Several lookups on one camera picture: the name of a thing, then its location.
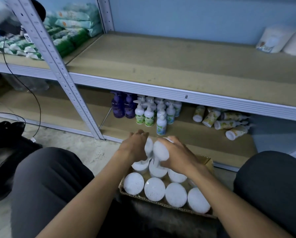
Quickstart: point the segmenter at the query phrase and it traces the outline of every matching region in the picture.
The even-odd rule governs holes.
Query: hand
[[[138,130],[136,133],[130,133],[129,138],[124,140],[119,146],[119,152],[125,152],[131,159],[131,163],[146,160],[145,145],[149,133]]]
[[[158,138],[169,151],[169,159],[161,162],[161,166],[170,168],[171,170],[187,176],[190,169],[198,164],[196,156],[182,144],[176,136],[168,136],[169,140]]]

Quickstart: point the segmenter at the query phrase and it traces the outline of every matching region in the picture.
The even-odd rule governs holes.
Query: black cable
[[[15,115],[15,116],[17,116],[17,117],[19,117],[19,118],[22,118],[22,119],[24,120],[25,126],[26,126],[26,124],[27,124],[26,120],[25,120],[22,116],[19,116],[19,115],[17,115],[17,114],[12,114],[12,113],[2,113],[2,112],[0,112],[0,114],[11,114],[11,115]]]
[[[38,129],[37,129],[37,131],[36,131],[36,133],[32,136],[32,137],[35,137],[35,135],[38,133],[38,131],[39,131],[39,129],[40,129],[40,126],[41,126],[41,106],[40,106],[40,103],[39,103],[39,101],[38,101],[38,99],[37,99],[37,97],[35,96],[35,94],[26,86],[26,85],[24,85],[23,84],[23,82],[22,81],[20,81],[18,78],[17,78],[17,76],[15,75],[15,74],[13,74],[13,72],[10,70],[10,68],[8,67],[8,64],[7,64],[7,62],[6,62],[6,58],[5,58],[5,50],[4,50],[4,48],[5,48],[5,42],[6,42],[6,39],[7,39],[7,37],[5,36],[5,39],[4,39],[4,45],[3,45],[3,57],[4,57],[4,62],[5,62],[5,64],[6,64],[6,66],[7,66],[7,68],[8,68],[8,70],[10,71],[10,73],[23,85],[23,86],[25,86],[25,88],[26,89],[28,89],[28,91],[29,92],[31,92],[32,93],[32,95],[35,97],[35,99],[36,99],[36,101],[37,101],[37,103],[38,103],[38,106],[39,106],[39,112],[40,112],[40,117],[39,117],[39,126],[38,126]]]

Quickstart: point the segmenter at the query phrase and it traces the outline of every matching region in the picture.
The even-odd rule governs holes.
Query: wire
[[[0,114],[10,114],[10,115],[15,115],[15,116],[17,116],[17,117],[19,117],[19,118],[22,118],[22,119],[24,120],[25,126],[27,125],[26,120],[25,120],[22,116],[19,116],[19,115],[17,115],[17,114],[12,114],[12,113],[1,113],[1,112],[0,112]]]
[[[5,62],[5,64],[6,64],[6,66],[7,66],[7,68],[8,68],[8,70],[10,71],[10,73],[23,85],[23,86],[25,86],[25,88],[26,89],[28,89],[28,91],[29,92],[31,92],[32,93],[32,95],[35,97],[35,99],[36,99],[36,101],[37,101],[37,103],[38,103],[38,106],[39,106],[39,126],[38,126],[38,129],[37,129],[37,131],[36,131],[36,133],[32,136],[32,137],[35,137],[35,135],[38,133],[38,131],[39,131],[39,129],[40,129],[40,126],[41,126],[41,106],[40,106],[40,103],[39,103],[39,101],[38,101],[38,99],[37,99],[37,97],[35,96],[35,94],[26,86],[26,85],[24,85],[23,84],[23,82],[22,81],[20,81],[18,78],[17,78],[17,76],[10,70],[10,68],[8,67],[8,64],[7,64],[7,62],[6,62],[6,58],[5,58],[5,42],[6,42],[6,36],[5,36],[5,39],[4,39],[4,43],[3,43],[3,57],[4,57],[4,62]]]
[[[1,103],[1,102],[0,102],[0,105],[4,106],[4,107],[7,108],[10,112],[12,112],[12,114],[15,115],[15,116],[17,117],[17,121],[19,121],[19,119],[18,119],[18,115],[16,115],[16,114],[14,113],[14,111],[12,111],[10,108],[8,108],[5,104],[3,104],[3,103]]]

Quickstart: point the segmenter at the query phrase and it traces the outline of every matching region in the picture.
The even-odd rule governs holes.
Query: metal shelf post
[[[76,88],[66,66],[46,31],[39,15],[30,0],[7,0],[17,18],[25,27],[33,43],[55,74],[61,87],[78,111],[90,132],[96,139],[104,139],[86,103]]]

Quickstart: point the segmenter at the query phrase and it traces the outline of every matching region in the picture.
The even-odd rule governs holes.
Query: wooden shelf board
[[[192,120],[195,108],[183,106],[181,115],[172,125],[167,126],[166,136],[178,136],[197,155],[208,156],[215,162],[241,167],[251,156],[257,153],[250,135],[244,135],[234,141],[225,137],[225,131],[208,128]],[[129,132],[142,129],[156,138],[156,124],[146,127],[136,124],[135,118],[115,118],[110,112],[101,129],[103,135],[126,139]]]
[[[65,64],[68,64],[75,57],[77,57],[81,52],[83,52],[88,46],[90,46],[93,42],[95,42],[99,37],[100,37],[100,35],[87,40],[85,43],[83,43],[80,47],[78,47],[72,53],[65,56],[63,58],[63,62]],[[6,58],[6,62],[8,64],[14,64],[14,65],[31,67],[31,68],[50,69],[48,64],[43,60],[34,60],[31,58],[26,58],[25,56],[15,56],[15,55],[10,55],[10,54],[6,54],[5,58]],[[0,63],[5,63],[3,54],[0,54]]]
[[[86,97],[86,100],[90,100],[90,103],[88,103],[89,110],[95,121],[101,124],[110,109],[105,106],[107,102],[97,99],[97,93],[94,93],[94,91],[92,92],[94,99],[91,99],[89,90],[80,88],[79,91],[82,96]],[[87,132],[90,131],[60,86],[51,85],[47,91],[35,93],[35,95],[41,106],[42,122]],[[0,97],[0,102],[9,107],[16,115],[39,121],[38,104],[29,92],[11,90]],[[10,110],[0,105],[0,112],[10,113]]]
[[[70,72],[296,107],[296,57],[253,46],[104,34]]]

